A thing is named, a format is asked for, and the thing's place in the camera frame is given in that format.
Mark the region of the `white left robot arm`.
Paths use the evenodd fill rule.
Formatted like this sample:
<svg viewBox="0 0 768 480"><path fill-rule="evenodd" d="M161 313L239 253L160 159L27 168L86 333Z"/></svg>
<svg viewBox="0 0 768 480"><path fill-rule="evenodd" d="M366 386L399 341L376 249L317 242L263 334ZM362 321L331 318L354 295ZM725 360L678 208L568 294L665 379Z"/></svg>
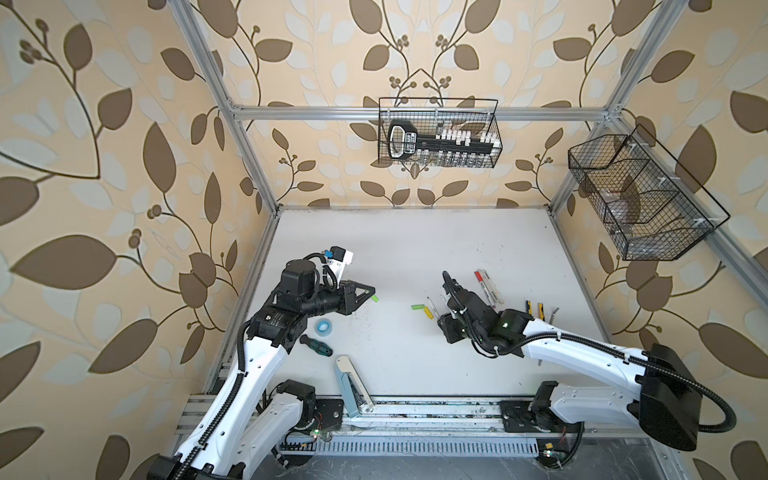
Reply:
<svg viewBox="0 0 768 480"><path fill-rule="evenodd" d="M208 411L173 455L152 461L147 478L249 479L290 431L313 426L310 385L286 380L257 407L309 319L349 316L374 296L374 287L343 279L352 258L333 246L286 264L262 307L239 327L234 365Z"/></svg>

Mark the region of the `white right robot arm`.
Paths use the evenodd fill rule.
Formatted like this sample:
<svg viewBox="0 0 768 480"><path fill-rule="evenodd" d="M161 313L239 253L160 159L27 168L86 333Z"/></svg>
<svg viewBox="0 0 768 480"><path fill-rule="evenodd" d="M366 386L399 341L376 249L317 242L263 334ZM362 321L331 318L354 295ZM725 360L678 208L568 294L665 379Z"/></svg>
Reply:
<svg viewBox="0 0 768 480"><path fill-rule="evenodd" d="M589 423L638 428L676 450L693 451L701 433L723 434L737 415L720 395L696 381L671 348L648 350L600 342L562 330L525 311L495 311L448 272L442 274L448 311L437 324L446 341L467 339L488 359L547 361L598 381L578 387L540 384L523 413L512 419L543 432L583 429Z"/></svg>

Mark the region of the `white marker green end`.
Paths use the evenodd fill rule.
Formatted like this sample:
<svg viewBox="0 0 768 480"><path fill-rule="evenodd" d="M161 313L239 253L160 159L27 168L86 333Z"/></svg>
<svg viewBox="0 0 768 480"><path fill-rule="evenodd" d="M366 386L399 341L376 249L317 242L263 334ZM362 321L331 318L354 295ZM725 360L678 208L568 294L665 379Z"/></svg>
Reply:
<svg viewBox="0 0 768 480"><path fill-rule="evenodd" d="M435 303L432 301L431 297L427 296L427 302L430 307L430 311L433 313L434 317L437 319L440 317L440 312L437 309Z"/></svg>

